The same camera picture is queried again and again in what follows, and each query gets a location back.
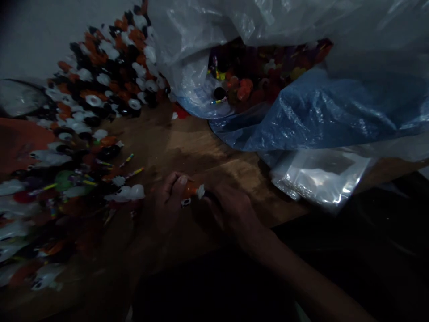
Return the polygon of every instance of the red object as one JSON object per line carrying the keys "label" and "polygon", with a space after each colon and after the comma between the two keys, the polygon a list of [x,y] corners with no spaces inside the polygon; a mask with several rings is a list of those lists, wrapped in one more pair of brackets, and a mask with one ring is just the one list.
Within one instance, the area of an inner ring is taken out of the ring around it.
{"label": "red object", "polygon": [[240,87],[237,91],[237,98],[243,102],[247,101],[250,96],[250,91],[250,87]]}
{"label": "red object", "polygon": [[253,89],[253,82],[248,78],[244,78],[240,81],[240,87],[249,87],[250,90]]}
{"label": "red object", "polygon": [[177,113],[177,117],[179,119],[185,119],[189,116],[189,113],[186,112],[183,107],[179,105],[179,103],[173,103],[173,111]]}
{"label": "red object", "polygon": [[20,191],[13,195],[13,200],[17,203],[31,203],[36,200],[36,196],[28,195],[29,191]]}
{"label": "red object", "polygon": [[228,82],[228,88],[234,89],[240,86],[240,81],[238,80],[237,76],[231,77],[231,79]]}

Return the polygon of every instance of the white wall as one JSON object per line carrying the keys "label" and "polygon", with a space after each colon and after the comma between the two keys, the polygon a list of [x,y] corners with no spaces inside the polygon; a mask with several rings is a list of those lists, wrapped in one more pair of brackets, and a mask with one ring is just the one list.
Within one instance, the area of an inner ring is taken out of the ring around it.
{"label": "white wall", "polygon": [[3,0],[0,78],[43,81],[89,25],[113,25],[141,0]]}

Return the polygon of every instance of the small figurine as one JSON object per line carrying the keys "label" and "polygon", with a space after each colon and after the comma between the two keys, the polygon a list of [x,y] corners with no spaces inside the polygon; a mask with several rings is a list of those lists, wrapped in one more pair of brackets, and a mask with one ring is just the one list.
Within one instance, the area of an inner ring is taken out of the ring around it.
{"label": "small figurine", "polygon": [[0,241],[0,262],[11,258],[17,251],[27,245],[28,242],[16,238]]}
{"label": "small figurine", "polygon": [[21,220],[14,220],[13,222],[0,228],[0,240],[13,238],[16,236],[27,236],[29,231],[30,227],[27,223]]}
{"label": "small figurine", "polygon": [[50,287],[60,291],[62,284],[56,283],[55,278],[61,274],[65,268],[66,267],[61,264],[47,264],[39,268],[31,285],[31,289],[37,291],[45,287]]}
{"label": "small figurine", "polygon": [[11,195],[16,192],[25,190],[25,188],[25,184],[17,179],[3,181],[0,184],[0,196]]}
{"label": "small figurine", "polygon": [[144,197],[144,187],[140,184],[137,184],[132,187],[123,186],[115,194],[106,195],[104,199],[107,201],[113,200],[118,203],[123,203],[130,200],[143,199]]}
{"label": "small figurine", "polygon": [[205,194],[206,190],[204,185],[197,186],[194,182],[188,180],[186,183],[185,191],[182,195],[182,207],[186,207],[191,203],[191,197],[196,196],[198,200],[201,200]]}

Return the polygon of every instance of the colorful stick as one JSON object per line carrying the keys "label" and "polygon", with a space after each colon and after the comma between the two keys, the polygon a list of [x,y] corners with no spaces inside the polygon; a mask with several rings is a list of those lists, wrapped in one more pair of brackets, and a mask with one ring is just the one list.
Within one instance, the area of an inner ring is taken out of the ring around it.
{"label": "colorful stick", "polygon": [[210,102],[210,104],[220,104],[220,103],[226,102],[227,100],[228,98],[224,97],[221,100]]}
{"label": "colorful stick", "polygon": [[134,157],[134,153],[132,153],[119,167],[123,168],[130,160]]}
{"label": "colorful stick", "polygon": [[50,185],[45,186],[43,188],[33,190],[32,192],[29,192],[28,195],[38,195],[38,194],[42,193],[45,190],[49,190],[49,189],[54,188],[55,186],[57,186],[57,183],[53,183],[53,184],[50,184]]}
{"label": "colorful stick", "polygon": [[127,179],[131,178],[132,176],[142,172],[143,170],[144,170],[144,167],[141,167],[140,169],[137,169],[136,171],[133,171],[133,172],[127,174],[125,177],[125,180],[127,180]]}
{"label": "colorful stick", "polygon": [[96,161],[98,164],[102,164],[102,165],[106,165],[106,166],[113,167],[113,164],[111,164],[111,163],[104,162],[104,161],[101,161],[101,160],[98,160],[98,159],[95,159],[95,161]]}

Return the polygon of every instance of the wooden table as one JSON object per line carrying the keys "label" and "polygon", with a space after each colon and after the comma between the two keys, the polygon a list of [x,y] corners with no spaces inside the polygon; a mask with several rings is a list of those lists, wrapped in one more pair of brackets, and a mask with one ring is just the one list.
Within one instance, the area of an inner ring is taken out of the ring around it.
{"label": "wooden table", "polygon": [[[130,171],[145,166],[131,183],[142,182],[148,192],[151,186],[171,171],[181,171],[195,178],[217,176],[246,191],[261,221],[273,227],[309,212],[305,202],[296,203],[274,187],[267,167],[256,153],[231,149],[210,130],[207,121],[188,117],[171,120],[169,105],[154,110],[145,109],[138,119],[120,118],[104,126],[117,134],[125,147],[117,163],[131,153],[135,157],[127,165]],[[410,163],[399,159],[382,159],[363,178],[358,191],[429,165],[428,161]],[[74,258],[61,275],[64,288],[61,292],[43,289],[28,292],[18,289],[0,295],[0,311],[8,312],[16,320],[36,321],[67,309],[83,300],[87,278],[98,276],[106,280],[109,274],[103,267],[114,262],[116,254],[124,251],[131,235],[127,216],[115,216],[104,235],[103,247],[97,257],[97,269],[88,268]],[[192,203],[183,210],[172,237],[164,248],[157,270],[191,260],[224,243],[208,209]]]}

